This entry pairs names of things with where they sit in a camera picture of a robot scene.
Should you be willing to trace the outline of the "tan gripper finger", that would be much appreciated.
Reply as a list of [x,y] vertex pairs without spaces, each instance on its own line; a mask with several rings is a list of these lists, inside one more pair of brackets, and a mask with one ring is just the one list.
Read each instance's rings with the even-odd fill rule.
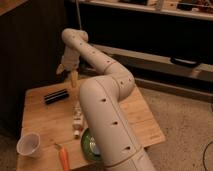
[[75,88],[77,86],[78,82],[78,71],[77,70],[72,70],[70,72],[70,80],[71,80],[71,86]]
[[56,70],[56,74],[59,75],[65,70],[64,66],[62,64],[59,64]]

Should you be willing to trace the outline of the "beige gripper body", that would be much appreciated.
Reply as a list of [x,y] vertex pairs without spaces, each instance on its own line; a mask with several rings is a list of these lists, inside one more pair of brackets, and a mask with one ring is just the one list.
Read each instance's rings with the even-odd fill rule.
[[77,50],[65,47],[65,51],[61,59],[61,64],[67,71],[77,70],[79,67],[79,58],[80,53]]

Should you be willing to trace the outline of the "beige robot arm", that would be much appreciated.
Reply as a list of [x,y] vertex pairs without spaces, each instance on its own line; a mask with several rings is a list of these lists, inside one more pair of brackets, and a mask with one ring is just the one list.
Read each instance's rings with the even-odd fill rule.
[[131,129],[119,102],[135,88],[132,73],[88,43],[83,30],[62,31],[65,51],[59,71],[73,71],[83,58],[97,72],[79,89],[79,102],[107,171],[156,171],[142,143]]

